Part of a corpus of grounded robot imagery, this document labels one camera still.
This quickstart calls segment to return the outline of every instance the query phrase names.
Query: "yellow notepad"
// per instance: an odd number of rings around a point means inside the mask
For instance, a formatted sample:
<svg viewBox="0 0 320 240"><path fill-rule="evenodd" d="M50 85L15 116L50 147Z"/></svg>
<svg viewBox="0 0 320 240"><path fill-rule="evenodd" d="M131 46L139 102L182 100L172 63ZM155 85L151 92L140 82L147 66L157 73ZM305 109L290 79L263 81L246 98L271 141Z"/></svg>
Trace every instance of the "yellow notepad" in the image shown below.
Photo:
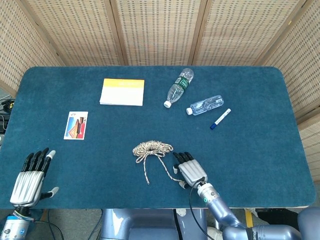
<svg viewBox="0 0 320 240"><path fill-rule="evenodd" d="M145 80L105 78L100 104L142 106Z"/></svg>

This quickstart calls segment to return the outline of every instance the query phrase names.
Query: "bottle cap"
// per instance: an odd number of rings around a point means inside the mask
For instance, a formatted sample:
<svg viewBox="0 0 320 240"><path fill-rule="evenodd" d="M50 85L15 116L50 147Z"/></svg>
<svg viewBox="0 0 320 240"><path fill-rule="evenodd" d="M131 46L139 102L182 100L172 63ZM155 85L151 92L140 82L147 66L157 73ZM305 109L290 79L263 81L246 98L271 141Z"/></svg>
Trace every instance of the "bottle cap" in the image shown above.
<svg viewBox="0 0 320 240"><path fill-rule="evenodd" d="M186 109L186 114L188 114L188 115L191 115L191 114L192 114L192 108L191 108L191 107L188 107L188 108Z"/></svg>
<svg viewBox="0 0 320 240"><path fill-rule="evenodd" d="M164 105L166 108L170 108L170 107L171 107L171 102L165 101L163 105Z"/></svg>

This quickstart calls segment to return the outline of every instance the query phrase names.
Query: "black fingertip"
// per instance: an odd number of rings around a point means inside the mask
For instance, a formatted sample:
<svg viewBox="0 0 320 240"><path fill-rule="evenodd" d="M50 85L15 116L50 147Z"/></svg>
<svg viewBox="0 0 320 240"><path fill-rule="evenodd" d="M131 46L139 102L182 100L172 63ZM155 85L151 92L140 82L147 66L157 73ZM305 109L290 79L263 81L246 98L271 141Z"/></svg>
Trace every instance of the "black fingertip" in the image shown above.
<svg viewBox="0 0 320 240"><path fill-rule="evenodd" d="M43 166L42 166L42 169L41 171L44 172L44 178L46 177L47 175L47 171L48 171L48 168L50 166L50 162L51 162L51 157L47 156L45 159L44 159L44 163L43 163Z"/></svg>
<svg viewBox="0 0 320 240"><path fill-rule="evenodd" d="M179 155L183 158L185 162L189 161L189 158L182 152L179 152Z"/></svg>
<svg viewBox="0 0 320 240"><path fill-rule="evenodd" d="M173 155L176 157L179 163L183 164L185 160L176 152L173 153Z"/></svg>
<svg viewBox="0 0 320 240"><path fill-rule="evenodd" d="M189 152L185 151L184 154L188 157L189 160L194 160L194 157L191 156Z"/></svg>
<svg viewBox="0 0 320 240"><path fill-rule="evenodd" d="M33 156L34 156L34 153L32 152L26 157L26 159L24 160L24 164L23 164L21 172L25 172L25 171L27 171L29 169L30 161L31 161Z"/></svg>
<svg viewBox="0 0 320 240"><path fill-rule="evenodd" d="M35 155L33 155L31 161L30 161L30 166L27 171L33 171L36 168L38 157L40 156L41 151L38 151Z"/></svg>
<svg viewBox="0 0 320 240"><path fill-rule="evenodd" d="M37 159L37 163L36 163L34 170L41 171L48 151L49 151L49 148L47 147L41 152L40 156Z"/></svg>
<svg viewBox="0 0 320 240"><path fill-rule="evenodd" d="M48 147L46 147L43 151L42 151L42 153L41 154L44 154L44 155L47 155L47 152L49 151L49 148Z"/></svg>

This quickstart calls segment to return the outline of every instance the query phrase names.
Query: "beige woven partition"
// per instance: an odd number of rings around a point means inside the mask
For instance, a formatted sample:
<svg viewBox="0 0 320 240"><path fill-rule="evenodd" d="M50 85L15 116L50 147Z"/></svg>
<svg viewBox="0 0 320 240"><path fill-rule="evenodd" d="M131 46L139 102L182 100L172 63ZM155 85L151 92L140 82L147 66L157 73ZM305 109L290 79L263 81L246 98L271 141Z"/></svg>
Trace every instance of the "beige woven partition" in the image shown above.
<svg viewBox="0 0 320 240"><path fill-rule="evenodd" d="M313 1L265 65L282 71L297 118L320 105L320 0Z"/></svg>
<svg viewBox="0 0 320 240"><path fill-rule="evenodd" d="M28 68L61 62L15 1L0 1L0 19L0 87L15 96Z"/></svg>
<svg viewBox="0 0 320 240"><path fill-rule="evenodd" d="M299 0L213 0L196 65L253 65Z"/></svg>
<svg viewBox="0 0 320 240"><path fill-rule="evenodd" d="M117 0L128 64L187 65L200 3Z"/></svg>
<svg viewBox="0 0 320 240"><path fill-rule="evenodd" d="M108 0L25 0L25 6L70 66L120 65Z"/></svg>
<svg viewBox="0 0 320 240"><path fill-rule="evenodd" d="M300 137L314 181L320 181L320 115L302 124Z"/></svg>

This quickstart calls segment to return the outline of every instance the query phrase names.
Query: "bottle label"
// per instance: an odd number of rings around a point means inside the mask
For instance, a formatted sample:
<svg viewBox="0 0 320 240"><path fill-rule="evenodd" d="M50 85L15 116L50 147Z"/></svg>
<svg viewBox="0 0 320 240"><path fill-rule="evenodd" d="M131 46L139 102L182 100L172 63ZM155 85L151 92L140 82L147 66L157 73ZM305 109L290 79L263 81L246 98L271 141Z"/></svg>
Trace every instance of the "bottle label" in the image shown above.
<svg viewBox="0 0 320 240"><path fill-rule="evenodd" d="M175 84L180 86L183 89L183 91L185 91L187 89L187 87L189 86L189 81L184 76L179 76L176 79Z"/></svg>

